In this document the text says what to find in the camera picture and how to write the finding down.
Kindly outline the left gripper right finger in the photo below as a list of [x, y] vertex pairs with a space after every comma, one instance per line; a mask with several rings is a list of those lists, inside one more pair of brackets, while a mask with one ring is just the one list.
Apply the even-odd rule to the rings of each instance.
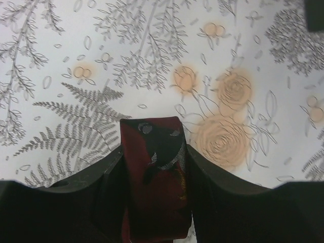
[[323, 242], [323, 183], [269, 189], [187, 146], [188, 195], [198, 242]]

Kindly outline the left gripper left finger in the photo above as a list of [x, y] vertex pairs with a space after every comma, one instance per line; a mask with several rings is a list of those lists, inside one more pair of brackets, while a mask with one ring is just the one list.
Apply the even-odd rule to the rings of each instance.
[[121, 242], [125, 172], [120, 147], [50, 187], [1, 181], [1, 242]]

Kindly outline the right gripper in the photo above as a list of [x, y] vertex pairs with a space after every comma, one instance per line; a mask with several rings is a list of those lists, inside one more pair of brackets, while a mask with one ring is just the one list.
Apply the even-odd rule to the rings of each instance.
[[324, 1], [305, 0], [305, 16], [307, 29], [310, 32], [323, 32], [324, 30]]

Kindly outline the dark red patterned tie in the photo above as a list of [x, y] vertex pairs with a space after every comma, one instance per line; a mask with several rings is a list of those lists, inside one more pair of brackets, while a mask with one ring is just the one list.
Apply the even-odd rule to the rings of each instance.
[[122, 119], [129, 185], [122, 242], [173, 242], [188, 235], [186, 140], [179, 118]]

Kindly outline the floral table mat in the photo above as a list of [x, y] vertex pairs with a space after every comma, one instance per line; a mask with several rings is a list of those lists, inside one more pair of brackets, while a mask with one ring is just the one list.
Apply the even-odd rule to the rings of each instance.
[[1, 1], [1, 181], [50, 187], [122, 149], [122, 119], [174, 116], [192, 222], [173, 242], [198, 242], [187, 146], [269, 189], [323, 183], [304, 1]]

